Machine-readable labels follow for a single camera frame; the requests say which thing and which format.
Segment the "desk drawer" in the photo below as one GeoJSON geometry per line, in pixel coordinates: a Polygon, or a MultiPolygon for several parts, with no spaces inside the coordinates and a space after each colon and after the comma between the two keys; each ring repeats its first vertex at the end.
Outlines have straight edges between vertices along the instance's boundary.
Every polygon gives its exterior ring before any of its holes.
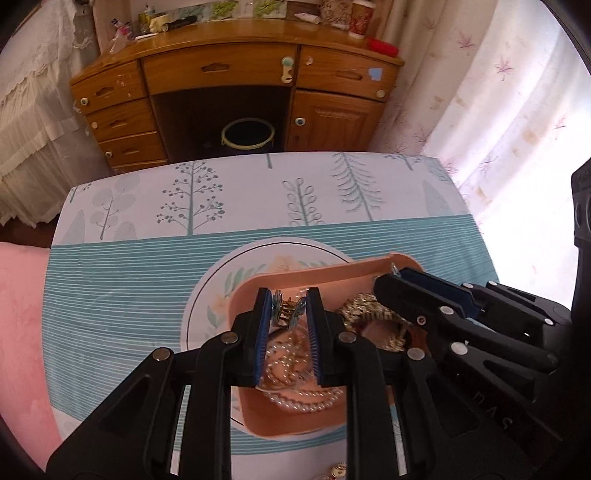
{"type": "Polygon", "coordinates": [[[72,85],[76,105],[87,115],[146,96],[139,63],[131,61],[72,85]]]}
{"type": "Polygon", "coordinates": [[[130,171],[143,170],[145,168],[160,167],[161,165],[166,164],[168,164],[168,160],[145,161],[142,163],[132,163],[130,165],[119,165],[118,167],[114,167],[113,171],[119,175],[121,173],[129,173],[130,171]]]}
{"type": "Polygon", "coordinates": [[[91,113],[86,120],[97,142],[156,130],[150,103],[144,98],[91,113]]]}
{"type": "Polygon", "coordinates": [[[385,102],[396,82],[398,69],[396,65],[379,60],[304,46],[300,54],[297,87],[385,102]],[[370,69],[376,69],[371,70],[376,80],[370,77],[370,69]]]}
{"type": "Polygon", "coordinates": [[[146,57],[142,62],[148,90],[153,95],[229,85],[290,86],[292,82],[281,80],[283,57],[295,61],[296,46],[242,43],[181,48],[146,57]]]}
{"type": "Polygon", "coordinates": [[[99,145],[111,167],[166,158],[158,132],[115,138],[99,145]]]}

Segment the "trash bin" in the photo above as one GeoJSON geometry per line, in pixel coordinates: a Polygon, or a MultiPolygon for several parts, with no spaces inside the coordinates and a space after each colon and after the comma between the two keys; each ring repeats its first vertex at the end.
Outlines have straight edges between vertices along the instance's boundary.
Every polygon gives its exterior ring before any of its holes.
{"type": "Polygon", "coordinates": [[[260,118],[239,118],[222,130],[222,145],[229,155],[268,153],[273,148],[275,128],[260,118]]]}

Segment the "floral curtain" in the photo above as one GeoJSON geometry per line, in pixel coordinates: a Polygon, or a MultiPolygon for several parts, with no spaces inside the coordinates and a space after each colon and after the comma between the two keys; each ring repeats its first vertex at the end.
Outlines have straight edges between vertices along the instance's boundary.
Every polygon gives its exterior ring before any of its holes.
{"type": "Polygon", "coordinates": [[[591,76],[566,33],[539,0],[409,0],[399,45],[372,150],[437,157],[500,280],[570,306],[591,76]]]}

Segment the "cabinet door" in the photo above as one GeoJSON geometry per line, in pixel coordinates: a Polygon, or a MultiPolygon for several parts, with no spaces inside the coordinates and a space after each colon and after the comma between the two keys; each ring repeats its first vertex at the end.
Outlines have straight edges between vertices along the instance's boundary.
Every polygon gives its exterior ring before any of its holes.
{"type": "Polygon", "coordinates": [[[287,151],[365,151],[383,110],[373,100],[297,90],[287,151]]]}

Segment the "blue sticker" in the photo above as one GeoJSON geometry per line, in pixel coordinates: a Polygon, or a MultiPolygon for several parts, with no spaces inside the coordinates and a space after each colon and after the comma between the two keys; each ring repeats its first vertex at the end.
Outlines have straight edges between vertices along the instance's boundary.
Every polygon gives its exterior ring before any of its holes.
{"type": "Polygon", "coordinates": [[[368,69],[369,78],[374,82],[379,82],[382,79],[382,69],[368,69]]]}

